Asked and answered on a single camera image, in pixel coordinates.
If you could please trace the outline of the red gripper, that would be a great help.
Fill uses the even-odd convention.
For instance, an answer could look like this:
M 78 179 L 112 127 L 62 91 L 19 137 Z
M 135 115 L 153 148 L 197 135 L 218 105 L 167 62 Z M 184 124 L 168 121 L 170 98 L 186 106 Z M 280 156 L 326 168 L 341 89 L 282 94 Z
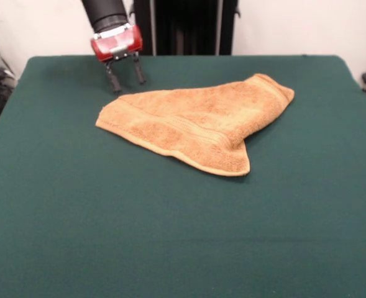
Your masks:
M 110 60 L 119 60 L 133 55 L 135 72 L 140 84 L 146 82 L 139 57 L 143 49 L 140 29 L 135 24 L 124 24 L 111 30 L 96 33 L 91 39 L 91 47 L 100 62 L 105 62 L 106 74 L 114 93 L 121 92 L 121 85 L 114 74 Z

